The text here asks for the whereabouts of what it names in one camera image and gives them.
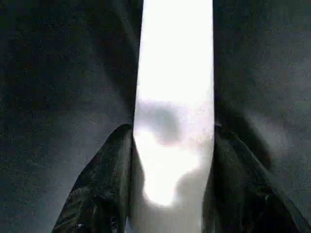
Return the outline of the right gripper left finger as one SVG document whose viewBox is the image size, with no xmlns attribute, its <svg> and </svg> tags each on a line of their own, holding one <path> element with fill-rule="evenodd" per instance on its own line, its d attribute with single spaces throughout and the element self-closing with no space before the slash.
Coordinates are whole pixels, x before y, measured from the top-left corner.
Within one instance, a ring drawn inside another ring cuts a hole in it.
<svg viewBox="0 0 311 233">
<path fill-rule="evenodd" d="M 120 125 L 78 176 L 52 232 L 124 232 L 131 152 L 132 126 Z"/>
</svg>

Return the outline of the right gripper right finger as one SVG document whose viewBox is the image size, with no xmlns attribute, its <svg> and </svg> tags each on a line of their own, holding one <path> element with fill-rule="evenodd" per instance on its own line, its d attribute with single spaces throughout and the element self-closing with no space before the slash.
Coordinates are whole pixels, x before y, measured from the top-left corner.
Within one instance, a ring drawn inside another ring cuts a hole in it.
<svg viewBox="0 0 311 233">
<path fill-rule="evenodd" d="M 239 137 L 215 126 L 204 233 L 309 233 L 311 224 Z"/>
</svg>

